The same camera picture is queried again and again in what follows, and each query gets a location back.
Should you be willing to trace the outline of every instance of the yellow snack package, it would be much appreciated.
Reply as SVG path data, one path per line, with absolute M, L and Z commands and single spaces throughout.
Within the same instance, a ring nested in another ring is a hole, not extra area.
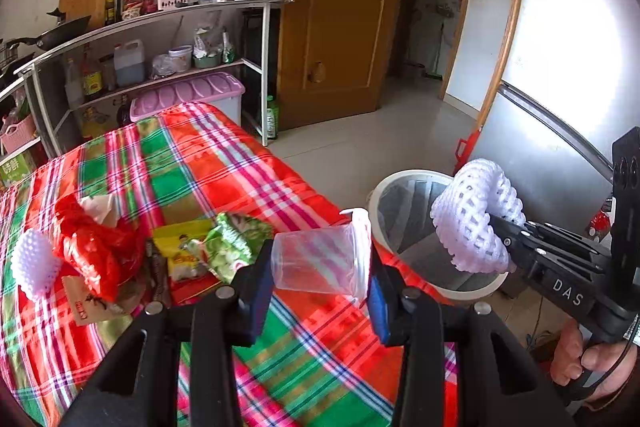
M 173 282 L 196 279 L 208 273 L 206 264 L 188 250 L 188 244 L 192 239 L 203 241 L 212 228 L 210 219 L 197 219 L 154 229 L 152 238 L 167 259 L 169 277 Z

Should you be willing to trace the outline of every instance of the purple storage box lid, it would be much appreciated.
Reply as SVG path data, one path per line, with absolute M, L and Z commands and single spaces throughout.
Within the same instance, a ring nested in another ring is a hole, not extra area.
M 129 116 L 135 122 L 182 102 L 215 102 L 243 93 L 244 86 L 232 74 L 204 74 L 145 91 L 131 102 Z

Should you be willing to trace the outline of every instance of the human hand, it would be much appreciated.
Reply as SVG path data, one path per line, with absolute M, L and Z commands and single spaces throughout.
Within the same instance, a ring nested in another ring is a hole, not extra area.
M 562 386 L 567 385 L 571 380 L 580 377 L 583 367 L 591 371 L 608 371 L 622 354 L 626 341 L 617 344 L 597 344 L 587 349 L 584 354 L 582 344 L 578 323 L 571 319 L 562 328 L 554 359 L 551 362 L 550 373 L 554 382 Z M 586 401 L 594 401 L 619 390 L 631 375 L 636 365 L 637 355 L 638 346 L 632 344 L 624 360 Z

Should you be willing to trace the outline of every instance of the pink basket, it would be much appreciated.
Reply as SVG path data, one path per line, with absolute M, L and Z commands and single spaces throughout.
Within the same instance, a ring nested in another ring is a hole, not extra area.
M 4 134 L 0 136 L 0 141 L 7 153 L 12 153 L 24 144 L 30 142 L 35 132 L 36 126 L 33 123 L 33 116 L 29 115 L 24 120 L 9 125 L 4 131 Z

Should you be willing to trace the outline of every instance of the green snack package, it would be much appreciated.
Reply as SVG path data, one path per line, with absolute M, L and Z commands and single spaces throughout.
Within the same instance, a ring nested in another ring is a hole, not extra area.
M 239 268 L 255 262 L 267 239 L 273 239 L 268 223 L 221 212 L 204 240 L 206 263 L 218 279 L 230 283 Z

